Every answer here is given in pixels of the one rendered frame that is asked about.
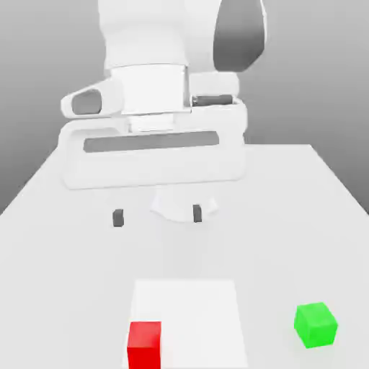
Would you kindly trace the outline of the small red cube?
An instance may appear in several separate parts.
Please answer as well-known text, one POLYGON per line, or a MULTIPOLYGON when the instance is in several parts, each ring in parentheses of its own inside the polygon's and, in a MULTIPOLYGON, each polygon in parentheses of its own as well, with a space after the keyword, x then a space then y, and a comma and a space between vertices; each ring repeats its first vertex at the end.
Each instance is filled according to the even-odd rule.
POLYGON ((127 354, 128 369, 161 369, 161 322, 132 321, 127 354))

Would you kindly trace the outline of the small green cube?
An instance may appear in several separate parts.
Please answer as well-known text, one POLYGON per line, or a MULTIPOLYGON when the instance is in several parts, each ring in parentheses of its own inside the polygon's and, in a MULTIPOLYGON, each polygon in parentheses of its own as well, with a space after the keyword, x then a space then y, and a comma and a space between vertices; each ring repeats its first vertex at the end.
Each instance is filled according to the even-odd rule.
POLYGON ((297 306, 294 329, 305 348, 315 348, 334 343, 338 323, 327 305, 323 302, 297 306))

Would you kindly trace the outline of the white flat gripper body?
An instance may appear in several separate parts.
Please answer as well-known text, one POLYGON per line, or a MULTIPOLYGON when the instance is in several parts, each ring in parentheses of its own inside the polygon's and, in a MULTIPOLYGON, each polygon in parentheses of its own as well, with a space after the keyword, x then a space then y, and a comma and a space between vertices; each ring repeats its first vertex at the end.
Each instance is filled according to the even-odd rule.
POLYGON ((129 132, 124 117, 74 120, 58 139, 62 178, 74 190, 239 179, 247 118, 236 101, 176 114, 167 132, 129 132))

